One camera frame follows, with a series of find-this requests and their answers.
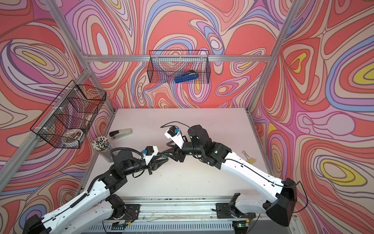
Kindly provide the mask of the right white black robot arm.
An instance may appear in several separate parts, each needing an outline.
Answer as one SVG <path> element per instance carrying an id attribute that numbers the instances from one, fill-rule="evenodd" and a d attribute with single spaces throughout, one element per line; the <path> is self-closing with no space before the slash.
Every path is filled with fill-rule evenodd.
<path id="1" fill-rule="evenodd" d="M 200 125 L 190 127 L 188 136 L 184 136 L 177 126 L 171 126 L 165 136 L 174 143 L 169 151 L 175 161 L 183 162 L 186 156 L 195 156 L 202 163 L 241 179 L 260 193 L 259 197 L 236 193 L 229 203 L 231 216 L 265 214 L 275 223 L 289 226 L 298 195 L 294 180 L 282 180 L 256 168 L 229 147 L 212 141 Z"/>

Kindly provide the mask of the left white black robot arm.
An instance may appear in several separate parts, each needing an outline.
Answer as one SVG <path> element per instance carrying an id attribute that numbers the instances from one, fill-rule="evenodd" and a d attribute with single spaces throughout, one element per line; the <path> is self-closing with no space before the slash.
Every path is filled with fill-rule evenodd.
<path id="1" fill-rule="evenodd" d="M 124 201 L 116 191 L 127 183 L 127 177 L 137 172 L 150 174 L 168 161 L 156 147 L 143 152 L 132 148 L 113 149 L 113 165 L 96 176 L 88 188 L 61 207 L 42 217 L 33 215 L 24 224 L 24 234 L 80 234 L 94 224 L 113 217 L 128 215 Z"/>

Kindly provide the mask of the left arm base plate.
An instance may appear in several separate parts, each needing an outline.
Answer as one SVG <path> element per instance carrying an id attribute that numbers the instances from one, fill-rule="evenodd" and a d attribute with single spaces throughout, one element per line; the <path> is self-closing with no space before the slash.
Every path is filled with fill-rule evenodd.
<path id="1" fill-rule="evenodd" d="M 140 207 L 140 204 L 125 204 L 115 206 L 110 219 L 135 221 L 139 217 Z"/>

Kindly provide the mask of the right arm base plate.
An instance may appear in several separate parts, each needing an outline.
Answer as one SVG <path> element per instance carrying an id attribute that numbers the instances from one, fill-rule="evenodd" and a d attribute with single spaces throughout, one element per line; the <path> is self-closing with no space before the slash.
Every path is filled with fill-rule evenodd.
<path id="1" fill-rule="evenodd" d="M 256 217 L 255 213 L 243 213 L 230 203 L 216 203 L 215 209 L 212 209 L 219 219 L 245 218 L 252 220 Z"/>

